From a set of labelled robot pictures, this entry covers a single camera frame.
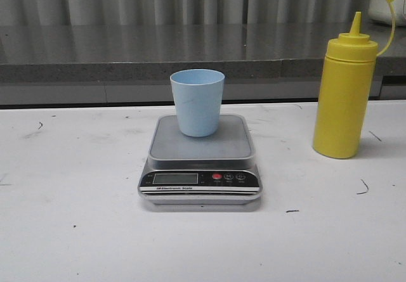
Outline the light blue plastic cup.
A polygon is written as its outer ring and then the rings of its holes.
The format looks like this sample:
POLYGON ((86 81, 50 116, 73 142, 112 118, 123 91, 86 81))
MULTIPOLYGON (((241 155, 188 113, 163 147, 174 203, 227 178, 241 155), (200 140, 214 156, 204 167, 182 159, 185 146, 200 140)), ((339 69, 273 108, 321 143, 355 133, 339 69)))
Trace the light blue plastic cup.
POLYGON ((210 69, 189 69, 170 76, 180 131, 191 137, 206 137, 219 125, 225 75, 210 69))

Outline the stainless steel back counter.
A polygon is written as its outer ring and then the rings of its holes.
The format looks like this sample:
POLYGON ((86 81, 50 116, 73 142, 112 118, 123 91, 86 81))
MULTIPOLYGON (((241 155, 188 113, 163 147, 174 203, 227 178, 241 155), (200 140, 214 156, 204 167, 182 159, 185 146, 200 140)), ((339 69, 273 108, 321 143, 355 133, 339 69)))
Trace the stainless steel back counter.
POLYGON ((225 74, 225 103, 313 101, 350 23, 5 26, 1 106, 168 105, 171 74, 225 74))

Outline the white appliance in background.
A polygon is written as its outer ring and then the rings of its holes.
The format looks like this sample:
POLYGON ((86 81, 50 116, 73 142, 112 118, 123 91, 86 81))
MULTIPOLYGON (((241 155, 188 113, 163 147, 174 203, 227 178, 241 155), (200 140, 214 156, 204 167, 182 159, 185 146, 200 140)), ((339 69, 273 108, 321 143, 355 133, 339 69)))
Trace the white appliance in background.
MULTIPOLYGON (((396 25, 405 26, 405 0, 394 0, 396 25)), ((386 0, 370 0, 368 14, 371 20, 391 24, 391 12, 386 0)))

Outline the yellow squeeze bottle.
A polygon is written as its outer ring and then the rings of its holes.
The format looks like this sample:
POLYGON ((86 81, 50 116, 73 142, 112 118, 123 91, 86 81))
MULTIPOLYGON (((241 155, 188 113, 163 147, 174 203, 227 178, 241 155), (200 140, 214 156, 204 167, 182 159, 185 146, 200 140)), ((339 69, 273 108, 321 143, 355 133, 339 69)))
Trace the yellow squeeze bottle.
POLYGON ((327 43, 313 133, 313 149, 323 156, 345 159, 357 154, 376 60, 388 50, 395 36, 394 1, 386 0, 391 34, 382 49, 361 32, 359 11, 350 30, 327 43))

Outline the silver digital kitchen scale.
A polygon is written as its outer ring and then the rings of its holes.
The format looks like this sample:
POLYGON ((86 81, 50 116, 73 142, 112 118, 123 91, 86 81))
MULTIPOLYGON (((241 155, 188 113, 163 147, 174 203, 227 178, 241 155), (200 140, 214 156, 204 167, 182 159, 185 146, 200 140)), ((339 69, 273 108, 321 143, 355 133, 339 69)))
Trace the silver digital kitchen scale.
POLYGON ((171 210, 258 208, 263 185, 246 120, 222 114, 217 131, 181 133, 174 115, 161 117, 138 183, 146 204, 171 210))

